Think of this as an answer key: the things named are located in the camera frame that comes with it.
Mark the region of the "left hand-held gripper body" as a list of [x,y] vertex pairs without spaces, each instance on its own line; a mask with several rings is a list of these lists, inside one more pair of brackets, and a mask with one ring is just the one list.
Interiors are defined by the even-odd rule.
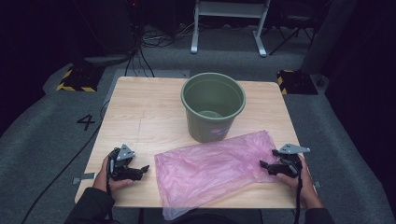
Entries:
[[125,144],[115,147],[108,155],[107,175],[113,180],[134,180],[136,175],[143,174],[141,169],[129,167],[134,156],[135,153]]

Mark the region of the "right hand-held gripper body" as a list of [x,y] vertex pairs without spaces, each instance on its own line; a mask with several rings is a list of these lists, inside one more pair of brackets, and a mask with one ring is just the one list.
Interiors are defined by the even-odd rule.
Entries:
[[277,150],[281,153],[280,156],[276,156],[279,158],[280,164],[270,164],[268,174],[284,174],[292,178],[298,176],[302,170],[302,164],[298,154],[309,152],[310,149],[294,144],[286,144]]

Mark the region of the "pink plastic bag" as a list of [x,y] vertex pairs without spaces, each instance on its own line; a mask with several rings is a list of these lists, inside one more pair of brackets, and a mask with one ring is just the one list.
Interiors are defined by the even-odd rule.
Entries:
[[259,131],[155,155],[163,217],[173,220],[252,183],[273,182],[260,162],[275,163],[275,148],[269,133]]

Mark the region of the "green plastic bucket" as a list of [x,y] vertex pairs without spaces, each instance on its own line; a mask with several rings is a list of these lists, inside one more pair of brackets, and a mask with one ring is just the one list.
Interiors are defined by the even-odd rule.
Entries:
[[246,105],[241,85],[219,73],[190,77],[181,89],[180,98],[186,109],[190,136],[200,143],[224,139]]

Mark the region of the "person's right hand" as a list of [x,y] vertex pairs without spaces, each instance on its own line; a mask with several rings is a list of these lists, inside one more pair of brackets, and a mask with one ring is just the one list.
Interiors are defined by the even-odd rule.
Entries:
[[[307,169],[306,162],[303,156],[299,156],[301,164],[303,166],[301,171],[302,189],[300,192],[300,198],[305,203],[307,208],[321,207],[321,201],[318,198],[316,190],[313,186],[313,181],[309,171]],[[289,186],[293,191],[298,190],[299,180],[297,177],[291,178],[284,174],[277,174],[276,177],[284,184]]]

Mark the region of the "person's left hand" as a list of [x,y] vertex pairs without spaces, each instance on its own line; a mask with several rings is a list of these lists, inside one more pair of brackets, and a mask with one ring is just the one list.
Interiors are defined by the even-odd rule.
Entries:
[[107,179],[107,162],[108,162],[108,156],[105,156],[101,170],[99,171],[93,182],[92,186],[94,188],[100,189],[101,191],[104,192],[110,192],[110,191],[117,191],[119,189],[126,188],[134,183],[134,181],[131,179],[124,179],[119,181],[115,181],[113,179]]

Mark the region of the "grey tape strip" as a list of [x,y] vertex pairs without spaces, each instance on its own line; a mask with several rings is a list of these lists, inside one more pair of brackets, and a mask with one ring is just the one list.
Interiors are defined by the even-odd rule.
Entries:
[[76,185],[76,184],[79,184],[82,180],[95,179],[95,177],[96,177],[96,173],[82,174],[79,177],[74,177],[73,180],[72,180],[72,184]]

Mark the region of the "grey stand base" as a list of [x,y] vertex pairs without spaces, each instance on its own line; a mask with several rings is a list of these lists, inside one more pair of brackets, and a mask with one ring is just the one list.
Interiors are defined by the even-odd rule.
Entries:
[[85,64],[92,66],[113,66],[120,63],[127,62],[131,56],[129,54],[110,54],[106,56],[86,57]]

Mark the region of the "black tripod stand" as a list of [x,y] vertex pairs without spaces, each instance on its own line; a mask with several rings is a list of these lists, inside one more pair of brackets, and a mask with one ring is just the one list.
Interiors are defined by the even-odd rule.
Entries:
[[[308,29],[315,30],[315,19],[313,16],[309,15],[295,15],[281,13],[279,19],[276,21],[275,28],[282,34],[282,42],[277,45],[273,50],[270,51],[270,55],[275,54],[279,49],[281,49],[292,37],[297,37],[301,31],[303,31],[308,37],[312,46],[316,33],[310,35]],[[285,37],[283,36],[283,28],[291,29],[291,33]]]

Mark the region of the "grey leaning column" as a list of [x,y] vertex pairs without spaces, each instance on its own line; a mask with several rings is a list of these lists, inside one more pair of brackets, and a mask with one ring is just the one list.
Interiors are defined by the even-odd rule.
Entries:
[[319,74],[329,58],[358,0],[333,0],[329,12],[319,28],[310,50],[306,53],[300,70],[308,75]]

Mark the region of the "white metal desk frame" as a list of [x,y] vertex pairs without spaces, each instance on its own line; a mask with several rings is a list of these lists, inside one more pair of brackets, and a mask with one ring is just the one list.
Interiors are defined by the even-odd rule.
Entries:
[[195,0],[194,6],[194,27],[191,40],[191,53],[198,52],[199,41],[199,19],[201,16],[212,17],[233,17],[245,19],[259,19],[258,28],[252,31],[259,55],[266,57],[267,52],[262,43],[262,28],[265,23],[267,13],[272,0],[263,0],[263,3],[231,3],[231,2],[209,2],[205,0]]

